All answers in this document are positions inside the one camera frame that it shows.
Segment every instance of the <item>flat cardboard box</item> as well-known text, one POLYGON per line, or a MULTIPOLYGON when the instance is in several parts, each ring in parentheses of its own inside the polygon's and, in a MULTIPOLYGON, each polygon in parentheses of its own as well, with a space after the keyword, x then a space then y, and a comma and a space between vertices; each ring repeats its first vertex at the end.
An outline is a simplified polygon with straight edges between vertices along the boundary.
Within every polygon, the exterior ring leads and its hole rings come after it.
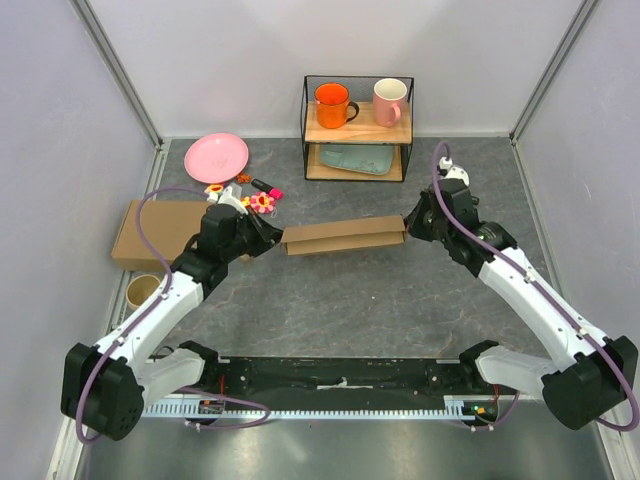
MULTIPOLYGON (((139 204, 140 200, 129 204, 111 257, 124 270, 163 272, 162 264, 138 236, 136 210, 139 204)), ((210 205, 207 202, 149 201, 142 209, 142 231, 171 264, 189 239, 200 231, 200 220, 210 205)))
POLYGON ((311 255, 398 245, 405 241, 401 215, 287 227, 282 244, 287 255, 311 255))

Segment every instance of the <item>mug handle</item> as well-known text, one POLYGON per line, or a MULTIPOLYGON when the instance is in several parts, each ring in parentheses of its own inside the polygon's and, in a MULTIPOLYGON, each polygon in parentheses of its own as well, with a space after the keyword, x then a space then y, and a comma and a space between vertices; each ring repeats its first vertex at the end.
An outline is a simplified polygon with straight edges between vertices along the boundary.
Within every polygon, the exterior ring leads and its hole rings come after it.
POLYGON ((398 106, 397 103, 394 103, 393 105, 391 105, 391 108, 393 108, 393 120, 391 120, 387 124, 388 127, 393 127, 396 123, 400 121, 400 118, 402 118, 402 112, 400 111, 400 107, 398 106))
POLYGON ((349 108, 349 107, 353 107, 355 109, 356 113, 354 113, 353 116, 347 118, 347 122, 350 122, 351 120, 356 118, 358 116, 358 114, 360 113, 360 107, 358 106, 358 104, 356 102, 349 102, 349 105, 347 105, 347 108, 349 108))

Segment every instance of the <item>teal tray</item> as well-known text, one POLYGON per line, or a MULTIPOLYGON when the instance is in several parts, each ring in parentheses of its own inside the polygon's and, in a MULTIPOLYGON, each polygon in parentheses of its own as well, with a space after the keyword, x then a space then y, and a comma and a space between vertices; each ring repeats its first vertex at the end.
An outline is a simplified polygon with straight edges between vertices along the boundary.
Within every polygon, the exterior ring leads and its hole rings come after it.
POLYGON ((322 145, 320 162, 327 167, 384 175, 393 161, 391 145, 322 145))

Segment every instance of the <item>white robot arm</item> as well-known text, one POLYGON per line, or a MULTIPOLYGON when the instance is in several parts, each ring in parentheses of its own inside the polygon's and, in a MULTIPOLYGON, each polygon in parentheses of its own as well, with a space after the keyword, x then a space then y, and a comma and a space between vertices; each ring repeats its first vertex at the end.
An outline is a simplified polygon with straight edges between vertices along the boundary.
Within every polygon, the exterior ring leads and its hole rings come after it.
POLYGON ((225 189, 214 199, 217 204, 207 209, 200 233, 173 262, 171 275, 126 322, 92 347, 78 343, 69 351, 62 413, 76 418, 80 410, 84 425, 119 440, 145 407, 200 380, 216 354, 194 342, 185 342, 161 360, 147 360, 171 329, 226 278, 230 262, 242 255, 262 255, 282 237, 282 230, 245 209, 230 192, 225 189))
POLYGON ((421 193, 420 201, 405 219, 407 231, 421 240, 440 241, 455 262, 465 266, 513 308, 550 357, 524 355, 485 341, 460 355, 469 370, 469 383, 504 385, 544 400, 560 422, 576 430, 624 401, 627 395, 621 382, 594 344, 613 359, 629 386, 633 385, 638 358, 635 345, 624 336, 617 340, 608 338, 535 271, 502 226, 478 219, 478 199, 471 196, 469 176, 464 169, 444 157, 437 170, 442 177, 438 190, 446 213, 500 255, 480 246, 453 224, 442 210, 433 185, 421 193), (577 329, 560 310, 571 317, 577 329))

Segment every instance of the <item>gray floor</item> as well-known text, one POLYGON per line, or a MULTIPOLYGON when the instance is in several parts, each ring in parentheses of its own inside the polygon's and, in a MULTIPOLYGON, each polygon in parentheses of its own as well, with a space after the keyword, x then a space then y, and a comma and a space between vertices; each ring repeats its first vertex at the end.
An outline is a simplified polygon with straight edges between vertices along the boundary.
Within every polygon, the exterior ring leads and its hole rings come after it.
POLYGON ((494 432, 442 422, 287 420, 197 433, 143 419, 100 441, 77 480, 612 480, 590 425, 572 432, 522 403, 494 432))
MULTIPOLYGON (((162 186, 203 188, 183 166, 192 143, 171 143, 162 186)), ((248 140, 246 171, 285 192, 277 216, 268 219, 279 227, 406 215, 430 183, 436 143, 416 139, 404 183, 305 181, 298 139, 248 140)), ((508 139, 454 139, 451 145, 480 197, 481 218, 507 228, 546 274, 508 139)), ((455 357, 484 339, 543 353, 509 306, 440 244, 410 239, 399 247, 313 257, 287 257, 277 248, 234 262, 229 277, 165 343, 195 340, 226 355, 455 357)))

